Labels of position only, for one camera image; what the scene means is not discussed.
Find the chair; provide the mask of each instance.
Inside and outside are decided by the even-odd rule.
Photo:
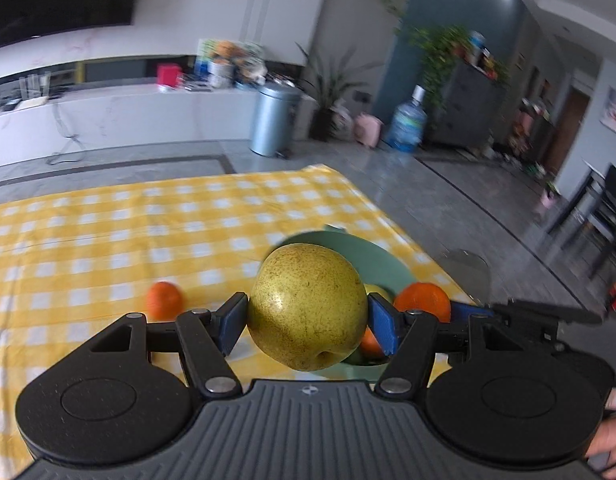
[[[608,257],[616,251],[616,167],[611,166],[605,177],[601,194],[590,209],[587,217],[581,225],[575,229],[568,240],[561,245],[563,249],[568,247],[578,236],[589,228],[595,228],[604,238],[606,243],[601,248],[601,253],[596,257],[588,276],[593,278],[605,263]]]

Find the table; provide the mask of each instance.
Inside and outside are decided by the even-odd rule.
[[[69,152],[78,151],[66,139],[73,134],[87,150],[249,139],[258,99],[257,91],[162,92],[156,84],[68,92],[42,106],[0,112],[0,166],[50,156],[66,146]],[[304,95],[295,139],[307,138],[315,106]]]
[[[384,213],[336,171],[183,178],[86,189],[0,205],[0,480],[30,461],[14,406],[33,378],[128,312],[144,311],[157,280],[187,307],[216,309],[250,292],[270,247],[297,232],[344,227],[401,259],[451,299],[470,298]],[[181,373],[176,355],[153,362]],[[295,372],[245,332],[229,364],[253,378],[345,379],[348,365]]]
[[[553,234],[557,229],[559,229],[569,218],[572,212],[577,208],[580,204],[581,200],[588,194],[594,193],[598,195],[598,191],[594,189],[595,184],[600,184],[603,187],[603,181],[605,179],[605,175],[592,167],[588,162],[585,162],[585,165],[589,168],[588,174],[585,177],[583,183],[576,190],[574,197],[568,203],[565,209],[561,213],[559,213],[558,217],[554,221],[554,223],[548,229],[548,234]]]

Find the water bottle cap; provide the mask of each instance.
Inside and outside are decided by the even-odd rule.
[[[415,88],[414,93],[412,94],[412,99],[414,101],[417,101],[417,102],[421,103],[424,100],[424,95],[425,95],[425,88],[423,88],[421,86],[417,86]]]

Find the yellow pear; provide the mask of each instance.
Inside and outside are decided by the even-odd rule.
[[[312,244],[278,248],[259,269],[248,330],[265,354],[294,370],[321,370],[359,345],[368,319],[365,288],[340,254]]]

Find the white wall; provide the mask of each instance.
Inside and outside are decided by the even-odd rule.
[[[611,164],[616,166],[616,134],[601,124],[610,87],[616,89],[616,64],[605,59],[579,133],[556,179],[558,190],[566,198],[574,194],[587,174],[584,160],[603,173]]]
[[[407,0],[399,0],[405,5]],[[399,20],[389,14],[379,0],[324,0],[312,51],[317,51],[326,60],[343,56],[351,46],[357,48],[351,66],[369,62],[384,62],[355,77],[367,84],[361,91],[376,97],[383,73],[388,67],[395,43],[395,28]],[[351,93],[346,96],[346,106],[354,114],[361,111],[361,105],[352,102]]]
[[[594,88],[596,86],[596,77],[588,73],[574,69],[572,73],[572,88],[579,90],[579,92],[592,97],[594,94]]]
[[[195,54],[200,38],[257,41],[267,58],[302,63],[322,0],[137,0],[134,25],[55,34],[0,48],[0,77],[120,56]]]
[[[561,82],[561,87],[554,98],[554,106],[550,112],[550,120],[552,124],[558,124],[558,120],[561,117],[563,107],[570,95],[570,89],[572,88],[572,73],[568,72]]]

